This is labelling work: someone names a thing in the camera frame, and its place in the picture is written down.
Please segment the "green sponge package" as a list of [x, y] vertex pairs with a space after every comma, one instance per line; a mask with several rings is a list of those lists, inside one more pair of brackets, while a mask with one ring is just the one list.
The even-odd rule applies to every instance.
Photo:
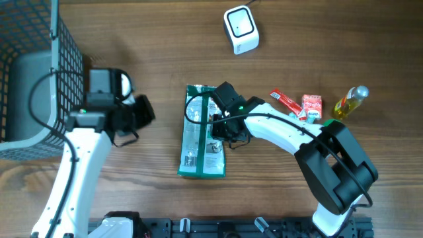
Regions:
[[178, 175], [201, 179], [225, 177], [225, 153], [223, 142], [213, 139], [210, 125], [201, 126], [198, 122], [209, 122], [213, 116], [221, 114], [220, 109], [209, 95], [199, 93], [212, 91], [204, 85], [186, 86], [186, 112], [182, 131], [180, 165]]

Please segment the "red stick packet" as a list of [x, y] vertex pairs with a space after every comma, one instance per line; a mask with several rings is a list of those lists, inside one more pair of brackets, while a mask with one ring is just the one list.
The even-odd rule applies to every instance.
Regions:
[[300, 121], [306, 121], [307, 115], [305, 110], [297, 104], [293, 99], [283, 94], [279, 89], [274, 89], [270, 96], [285, 105], [292, 113], [294, 113]]

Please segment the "orange small box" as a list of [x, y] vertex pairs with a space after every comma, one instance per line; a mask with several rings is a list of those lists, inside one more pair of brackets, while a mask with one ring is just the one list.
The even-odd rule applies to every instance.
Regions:
[[320, 95], [303, 95], [302, 107], [308, 118], [322, 118], [323, 101]]

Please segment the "green lid jar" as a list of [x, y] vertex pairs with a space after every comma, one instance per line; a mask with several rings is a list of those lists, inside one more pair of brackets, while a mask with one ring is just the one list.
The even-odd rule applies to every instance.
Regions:
[[324, 123], [323, 123], [323, 126], [325, 126], [325, 127], [327, 127], [327, 126], [330, 126], [330, 125], [335, 125], [335, 126], [339, 126], [339, 125], [341, 125], [341, 121], [339, 121], [339, 120], [336, 120], [336, 119], [330, 119], [330, 120], [327, 120], [327, 121], [325, 121]]

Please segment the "yellow liquid bottle silver cap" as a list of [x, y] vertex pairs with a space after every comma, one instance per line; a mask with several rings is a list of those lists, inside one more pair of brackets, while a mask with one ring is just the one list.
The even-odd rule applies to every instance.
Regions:
[[369, 89], [360, 85], [352, 87], [347, 94], [334, 106], [332, 115], [337, 120], [343, 120], [354, 111], [369, 96]]

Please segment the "teal snack packet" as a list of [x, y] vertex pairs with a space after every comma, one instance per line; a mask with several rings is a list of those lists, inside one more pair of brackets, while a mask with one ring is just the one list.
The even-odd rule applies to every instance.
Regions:
[[312, 116], [308, 116], [305, 111], [301, 111], [299, 114], [295, 114], [294, 112], [289, 113], [289, 117], [299, 120], [300, 122], [305, 122], [308, 124], [313, 124], [315, 121], [315, 118]]

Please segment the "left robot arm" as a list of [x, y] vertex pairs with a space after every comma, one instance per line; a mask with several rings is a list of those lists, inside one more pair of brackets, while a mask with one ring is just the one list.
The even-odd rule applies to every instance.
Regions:
[[133, 96], [131, 77], [121, 69], [89, 72], [89, 92], [65, 117], [65, 131], [49, 127], [64, 141], [50, 197], [31, 237], [87, 237], [90, 210], [100, 171], [115, 136], [133, 135], [154, 119], [145, 95]]

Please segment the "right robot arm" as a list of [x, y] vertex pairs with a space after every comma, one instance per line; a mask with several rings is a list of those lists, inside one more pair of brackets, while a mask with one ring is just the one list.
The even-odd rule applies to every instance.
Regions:
[[343, 123], [301, 122], [258, 97], [245, 100], [228, 82], [211, 97], [222, 112], [211, 121], [214, 139], [263, 139], [295, 157], [318, 202], [311, 221], [320, 234], [340, 234], [357, 208], [372, 207], [368, 190], [378, 179], [377, 169]]

